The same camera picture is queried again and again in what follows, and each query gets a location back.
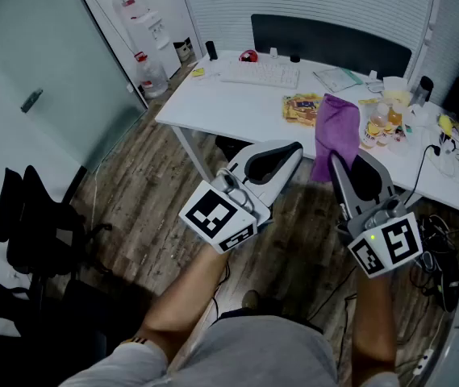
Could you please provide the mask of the person's left forearm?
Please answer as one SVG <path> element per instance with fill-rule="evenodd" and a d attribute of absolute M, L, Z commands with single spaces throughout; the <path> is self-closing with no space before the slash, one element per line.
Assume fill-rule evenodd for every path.
<path fill-rule="evenodd" d="M 227 252 L 203 245 L 151 305 L 136 337 L 156 344 L 172 362 L 211 302 L 228 257 Z"/>

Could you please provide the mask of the frosted glass door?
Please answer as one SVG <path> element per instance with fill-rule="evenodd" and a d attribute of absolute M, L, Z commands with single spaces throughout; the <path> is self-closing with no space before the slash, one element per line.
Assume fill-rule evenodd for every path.
<path fill-rule="evenodd" d="M 21 115 L 94 171 L 144 113 L 84 0 L 0 0 L 0 81 Z"/>

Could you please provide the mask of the person's grey shirt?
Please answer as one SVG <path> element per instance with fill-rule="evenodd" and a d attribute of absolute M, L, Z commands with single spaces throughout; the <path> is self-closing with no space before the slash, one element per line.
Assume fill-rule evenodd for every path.
<path fill-rule="evenodd" d="M 127 342 L 60 387 L 338 387 L 323 335 L 277 316 L 222 318 L 170 372 L 152 341 Z"/>

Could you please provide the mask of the clear water jug red cap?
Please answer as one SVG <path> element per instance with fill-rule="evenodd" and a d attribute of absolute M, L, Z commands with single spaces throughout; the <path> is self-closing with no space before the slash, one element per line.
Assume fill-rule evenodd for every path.
<path fill-rule="evenodd" d="M 160 62 L 151 59 L 143 52 L 134 55 L 136 75 L 146 99 L 160 97 L 168 89 L 168 78 Z"/>

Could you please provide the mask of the purple cloth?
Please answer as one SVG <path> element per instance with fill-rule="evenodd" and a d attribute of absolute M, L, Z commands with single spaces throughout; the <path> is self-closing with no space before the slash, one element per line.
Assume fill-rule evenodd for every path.
<path fill-rule="evenodd" d="M 350 169 L 360 147 L 360 111 L 356 105 L 332 94 L 325 94 L 315 122 L 315 160 L 311 179 L 329 182 L 328 159 L 337 152 Z"/>

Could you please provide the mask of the orange drink bottle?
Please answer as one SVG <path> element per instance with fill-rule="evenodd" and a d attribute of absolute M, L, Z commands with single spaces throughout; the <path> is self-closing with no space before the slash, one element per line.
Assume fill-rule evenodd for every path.
<path fill-rule="evenodd" d="M 385 147 L 392 139 L 396 129 L 403 120 L 403 105 L 399 102 L 378 104 L 378 113 L 384 118 L 386 124 L 382 128 L 382 133 L 378 137 L 377 146 Z"/>

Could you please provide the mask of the clear dispenser water bottle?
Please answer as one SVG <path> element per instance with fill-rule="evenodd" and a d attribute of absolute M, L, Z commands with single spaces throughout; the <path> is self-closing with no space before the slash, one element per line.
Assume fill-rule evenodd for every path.
<path fill-rule="evenodd" d="M 116 14 L 122 19 L 138 19 L 149 12 L 146 0 L 112 0 Z"/>

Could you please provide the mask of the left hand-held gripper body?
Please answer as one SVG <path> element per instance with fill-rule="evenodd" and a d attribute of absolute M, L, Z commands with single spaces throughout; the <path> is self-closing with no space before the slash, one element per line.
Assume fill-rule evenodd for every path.
<path fill-rule="evenodd" d="M 273 221 L 271 206 L 250 183 L 250 177 L 239 179 L 222 168 L 212 182 L 201 181 L 179 216 L 216 252 L 234 250 Z"/>

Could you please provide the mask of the person's black shorts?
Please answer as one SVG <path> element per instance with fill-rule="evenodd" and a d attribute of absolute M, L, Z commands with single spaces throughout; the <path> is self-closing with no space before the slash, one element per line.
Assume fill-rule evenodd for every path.
<path fill-rule="evenodd" d="M 307 319 L 293 315 L 287 314 L 283 311 L 282 303 L 276 299 L 272 298 L 261 298 L 258 297 L 254 304 L 248 304 L 247 302 L 242 302 L 242 306 L 236 310 L 230 310 L 222 313 L 218 320 L 226 318 L 239 318 L 239 317 L 249 317 L 249 316 L 275 316 L 279 318 L 284 318 L 291 322 L 301 324 L 305 327 L 309 327 L 314 331 L 323 334 L 323 330 L 320 327 L 309 322 Z"/>

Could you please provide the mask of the small white bucket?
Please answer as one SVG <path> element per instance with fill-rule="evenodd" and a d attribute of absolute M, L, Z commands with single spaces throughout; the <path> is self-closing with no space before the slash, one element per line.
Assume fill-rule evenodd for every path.
<path fill-rule="evenodd" d="M 190 47 L 190 41 L 185 40 L 185 41 L 180 41 L 180 42 L 174 42 L 173 46 L 175 48 L 175 51 L 179 57 L 179 60 L 184 63 L 188 58 L 190 57 L 191 54 L 191 47 Z"/>

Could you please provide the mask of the white keyboard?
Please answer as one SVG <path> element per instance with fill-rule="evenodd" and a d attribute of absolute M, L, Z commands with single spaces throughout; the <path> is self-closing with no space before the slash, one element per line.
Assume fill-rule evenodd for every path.
<path fill-rule="evenodd" d="M 290 66 L 237 60 L 228 63 L 220 74 L 220 80 L 231 83 L 296 89 L 299 74 L 299 69 Z"/>

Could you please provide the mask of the yellow tea bottle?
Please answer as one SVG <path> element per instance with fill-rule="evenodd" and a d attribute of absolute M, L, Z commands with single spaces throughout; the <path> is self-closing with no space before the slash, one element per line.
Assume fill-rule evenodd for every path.
<path fill-rule="evenodd" d="M 366 115 L 365 127 L 361 136 L 361 145 L 364 148 L 373 148 L 386 129 L 389 107 L 384 102 L 371 105 Z"/>

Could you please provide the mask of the person's brown shoe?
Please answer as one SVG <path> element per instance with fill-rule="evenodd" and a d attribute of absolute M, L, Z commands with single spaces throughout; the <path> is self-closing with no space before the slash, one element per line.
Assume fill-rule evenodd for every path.
<path fill-rule="evenodd" d="M 252 289 L 245 293 L 241 301 L 241 307 L 247 310 L 258 310 L 260 306 L 260 294 Z"/>

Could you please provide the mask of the transparent document folder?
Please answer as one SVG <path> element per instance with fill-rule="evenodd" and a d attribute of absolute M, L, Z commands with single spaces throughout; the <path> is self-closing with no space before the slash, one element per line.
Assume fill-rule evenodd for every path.
<path fill-rule="evenodd" d="M 333 94 L 363 84 L 363 81 L 348 69 L 325 69 L 315 71 L 313 74 Z"/>

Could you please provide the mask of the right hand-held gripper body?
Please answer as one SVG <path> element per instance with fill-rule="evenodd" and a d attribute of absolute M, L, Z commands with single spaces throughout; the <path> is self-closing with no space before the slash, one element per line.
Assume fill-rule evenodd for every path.
<path fill-rule="evenodd" d="M 422 254 L 415 214 L 394 195 L 340 223 L 341 241 L 367 277 L 378 277 Z"/>

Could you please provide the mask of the white power strip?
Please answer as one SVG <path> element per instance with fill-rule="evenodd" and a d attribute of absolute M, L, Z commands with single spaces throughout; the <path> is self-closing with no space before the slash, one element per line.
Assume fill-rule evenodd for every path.
<path fill-rule="evenodd" d="M 424 351 L 423 355 L 420 357 L 417 365 L 414 367 L 412 374 L 417 377 L 419 376 L 423 370 L 426 368 L 429 360 L 432 358 L 434 350 L 432 348 L 428 348 Z"/>

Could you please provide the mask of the white water dispenser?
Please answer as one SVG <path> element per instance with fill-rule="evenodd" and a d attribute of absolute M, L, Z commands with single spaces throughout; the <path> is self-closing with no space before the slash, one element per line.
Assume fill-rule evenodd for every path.
<path fill-rule="evenodd" d="M 173 41 L 158 11 L 149 11 L 138 18 L 129 19 L 126 28 L 134 51 L 143 52 L 159 61 L 167 78 L 181 68 Z"/>

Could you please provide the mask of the clear plastic food bag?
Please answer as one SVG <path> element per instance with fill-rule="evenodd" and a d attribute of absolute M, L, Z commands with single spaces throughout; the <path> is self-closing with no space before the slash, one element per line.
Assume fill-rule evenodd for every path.
<path fill-rule="evenodd" d="M 409 106 L 411 100 L 411 93 L 406 90 L 384 90 L 383 98 L 388 103 L 398 103 L 402 106 Z"/>

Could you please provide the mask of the black office chair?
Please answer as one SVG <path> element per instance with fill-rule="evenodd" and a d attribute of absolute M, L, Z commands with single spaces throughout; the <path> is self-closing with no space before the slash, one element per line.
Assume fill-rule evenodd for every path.
<path fill-rule="evenodd" d="M 31 284 L 0 284 L 0 318 L 18 330 L 0 335 L 0 387 L 57 387 L 112 351 L 112 300 L 77 277 L 84 265 L 103 270 L 86 245 L 104 229 L 87 231 L 70 204 L 50 198 L 34 167 L 5 171 L 0 242 L 9 265 Z"/>

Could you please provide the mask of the person's right forearm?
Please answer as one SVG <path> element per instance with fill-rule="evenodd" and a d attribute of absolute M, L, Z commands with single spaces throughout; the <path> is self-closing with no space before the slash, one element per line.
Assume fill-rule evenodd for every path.
<path fill-rule="evenodd" d="M 390 277 L 357 275 L 357 301 L 353 316 L 352 385 L 361 387 L 382 372 L 393 372 L 397 354 Z"/>

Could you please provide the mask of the dark grey partition screen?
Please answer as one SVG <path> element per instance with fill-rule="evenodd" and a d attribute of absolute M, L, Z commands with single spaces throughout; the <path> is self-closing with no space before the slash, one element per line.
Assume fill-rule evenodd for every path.
<path fill-rule="evenodd" d="M 296 56 L 379 78 L 403 77 L 411 50 L 370 33 L 333 23 L 282 15 L 251 15 L 255 49 Z"/>

